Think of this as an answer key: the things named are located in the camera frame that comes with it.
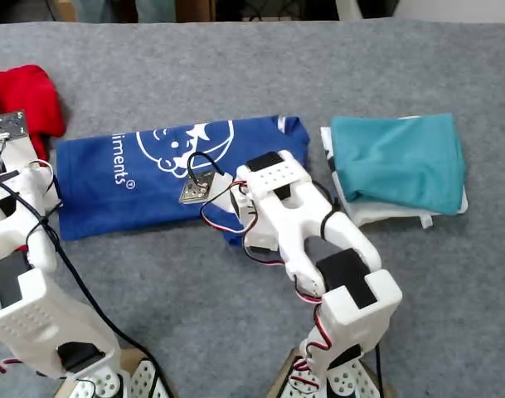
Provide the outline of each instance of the blue fabric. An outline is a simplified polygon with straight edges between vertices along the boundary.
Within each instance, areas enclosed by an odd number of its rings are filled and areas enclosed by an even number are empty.
[[[464,159],[453,115],[335,118],[335,168],[348,201],[383,201],[454,215]]]
[[[278,116],[60,141],[61,236],[74,240],[197,218],[200,205],[179,202],[191,153],[206,152],[235,175],[238,166],[268,151],[287,149],[305,164],[308,141],[299,118]],[[211,168],[201,157],[192,166],[194,172]],[[218,224],[240,227],[234,215],[215,206],[206,214]],[[235,235],[226,238],[240,244]]]

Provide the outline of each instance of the folded cloth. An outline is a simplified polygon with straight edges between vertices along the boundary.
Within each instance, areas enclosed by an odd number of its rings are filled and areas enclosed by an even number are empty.
[[[60,137],[66,131],[53,82],[37,65],[0,72],[0,113],[24,110],[29,138],[38,158],[47,160],[44,135]]]
[[[464,159],[451,114],[335,118],[335,169],[348,201],[382,201],[455,215]]]
[[[60,141],[61,236],[74,240],[197,218],[200,204],[179,202],[192,153],[209,154],[222,171],[235,175],[240,165],[269,151],[287,149],[305,164],[308,141],[299,118],[278,116]],[[196,157],[192,169],[212,167]],[[209,207],[214,222],[239,229],[234,215]],[[226,238],[240,244],[238,236]]]

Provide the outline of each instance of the blue cloth bag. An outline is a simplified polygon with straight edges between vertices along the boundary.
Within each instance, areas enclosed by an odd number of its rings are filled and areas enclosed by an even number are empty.
[[[464,159],[453,115],[335,118],[335,169],[347,201],[382,201],[455,215]]]
[[[203,151],[235,175],[240,165],[269,151],[287,149],[305,164],[308,142],[299,118],[278,116],[59,141],[61,236],[75,240],[197,218],[200,204],[179,202],[191,153]],[[196,157],[192,168],[198,173],[212,166]],[[217,224],[239,228],[234,215],[213,205],[206,213]],[[240,244],[236,235],[226,238]]]

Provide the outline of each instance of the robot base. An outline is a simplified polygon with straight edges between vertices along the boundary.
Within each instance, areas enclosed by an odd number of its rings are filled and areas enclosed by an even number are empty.
[[[295,380],[289,383],[291,376],[309,379],[311,377],[308,371],[293,370],[293,364],[299,359],[299,351],[295,348],[282,366],[267,398],[378,398],[380,396],[376,375],[358,360],[328,371],[328,385],[320,391]],[[387,384],[384,385],[384,392],[383,398],[396,397],[393,388]]]
[[[176,398],[177,394],[168,380],[157,380],[153,388],[155,370],[153,364],[144,359],[144,355],[136,349],[123,350],[121,366],[124,369],[119,374],[120,391],[114,398]],[[55,395],[55,398],[90,398],[108,396],[106,376],[99,380],[95,377],[85,378],[88,381],[66,381]]]

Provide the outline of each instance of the metal bracket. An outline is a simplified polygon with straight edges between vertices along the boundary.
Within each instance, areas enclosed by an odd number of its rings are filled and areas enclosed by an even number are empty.
[[[199,185],[197,185],[191,177],[187,176],[186,183],[182,189],[180,202],[185,204],[203,203],[207,201],[210,196],[211,184],[215,177],[216,172],[204,172],[197,177]]]
[[[23,110],[0,114],[0,143],[28,135],[26,115]]]

